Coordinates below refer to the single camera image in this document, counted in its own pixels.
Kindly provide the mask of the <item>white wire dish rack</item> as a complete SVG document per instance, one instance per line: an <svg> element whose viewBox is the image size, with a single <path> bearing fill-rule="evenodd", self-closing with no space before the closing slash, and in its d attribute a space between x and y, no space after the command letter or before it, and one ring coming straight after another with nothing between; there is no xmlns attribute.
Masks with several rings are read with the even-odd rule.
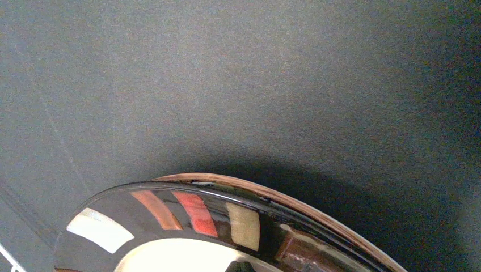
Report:
<svg viewBox="0 0 481 272"><path fill-rule="evenodd" d="M26 272L24 267L11 255L11 253L1 244L1 254L11 265L11 272Z"/></svg>

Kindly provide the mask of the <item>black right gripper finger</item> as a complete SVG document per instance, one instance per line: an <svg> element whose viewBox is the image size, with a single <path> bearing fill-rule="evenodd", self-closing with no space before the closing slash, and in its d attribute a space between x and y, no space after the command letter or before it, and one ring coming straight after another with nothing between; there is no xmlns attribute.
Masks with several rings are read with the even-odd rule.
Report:
<svg viewBox="0 0 481 272"><path fill-rule="evenodd" d="M256 272L254 267L247 261L232 261L225 272Z"/></svg>

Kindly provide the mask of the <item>dark striped plate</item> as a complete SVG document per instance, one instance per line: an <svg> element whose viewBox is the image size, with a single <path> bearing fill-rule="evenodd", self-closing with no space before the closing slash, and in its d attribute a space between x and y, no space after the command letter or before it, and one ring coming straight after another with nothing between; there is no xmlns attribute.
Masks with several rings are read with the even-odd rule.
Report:
<svg viewBox="0 0 481 272"><path fill-rule="evenodd" d="M402 271L331 216L235 177L183 173L119 185L60 233L54 271Z"/></svg>

